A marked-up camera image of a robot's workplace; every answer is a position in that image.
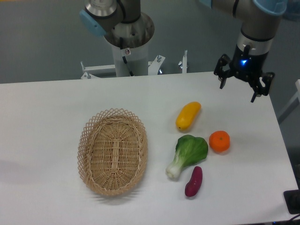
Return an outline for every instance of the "white vegetable stem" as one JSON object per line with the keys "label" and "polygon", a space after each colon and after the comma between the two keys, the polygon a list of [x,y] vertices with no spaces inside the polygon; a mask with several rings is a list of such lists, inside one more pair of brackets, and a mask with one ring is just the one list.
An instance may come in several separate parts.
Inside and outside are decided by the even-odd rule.
{"label": "white vegetable stem", "polygon": [[167,176],[174,180],[179,178],[183,165],[182,160],[178,157],[178,153],[176,153],[173,162],[171,162],[165,170]]}

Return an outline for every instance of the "blue led light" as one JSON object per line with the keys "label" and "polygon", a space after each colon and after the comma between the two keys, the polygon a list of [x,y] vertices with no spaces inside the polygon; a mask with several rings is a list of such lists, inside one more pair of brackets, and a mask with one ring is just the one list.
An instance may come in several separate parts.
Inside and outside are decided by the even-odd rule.
{"label": "blue led light", "polygon": [[248,62],[248,60],[241,60],[241,61],[240,61],[240,64],[241,64],[242,66],[244,66],[247,62]]}

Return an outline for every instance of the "oval woven basket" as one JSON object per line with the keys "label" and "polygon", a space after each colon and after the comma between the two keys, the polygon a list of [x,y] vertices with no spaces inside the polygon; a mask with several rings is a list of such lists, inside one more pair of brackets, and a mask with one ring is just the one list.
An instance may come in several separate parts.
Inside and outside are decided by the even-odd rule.
{"label": "oval woven basket", "polygon": [[146,168],[148,142],[141,120],[124,109],[93,116],[78,147],[80,178],[92,191],[120,195],[133,188]]}

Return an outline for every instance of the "yellow squash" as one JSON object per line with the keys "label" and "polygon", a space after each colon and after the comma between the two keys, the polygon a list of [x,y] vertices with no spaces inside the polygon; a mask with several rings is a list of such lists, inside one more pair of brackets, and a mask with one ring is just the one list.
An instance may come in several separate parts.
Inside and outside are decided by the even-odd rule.
{"label": "yellow squash", "polygon": [[190,102],[185,105],[176,119],[176,127],[179,130],[188,129],[192,125],[200,109],[201,104],[199,102]]}

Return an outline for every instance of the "green leafy vegetable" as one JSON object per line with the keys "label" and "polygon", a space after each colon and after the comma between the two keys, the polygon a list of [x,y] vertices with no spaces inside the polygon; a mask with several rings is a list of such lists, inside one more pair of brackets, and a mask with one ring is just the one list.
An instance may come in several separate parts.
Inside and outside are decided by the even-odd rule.
{"label": "green leafy vegetable", "polygon": [[178,139],[173,162],[166,168],[171,179],[179,178],[184,167],[199,163],[207,157],[208,144],[201,137],[184,135]]}

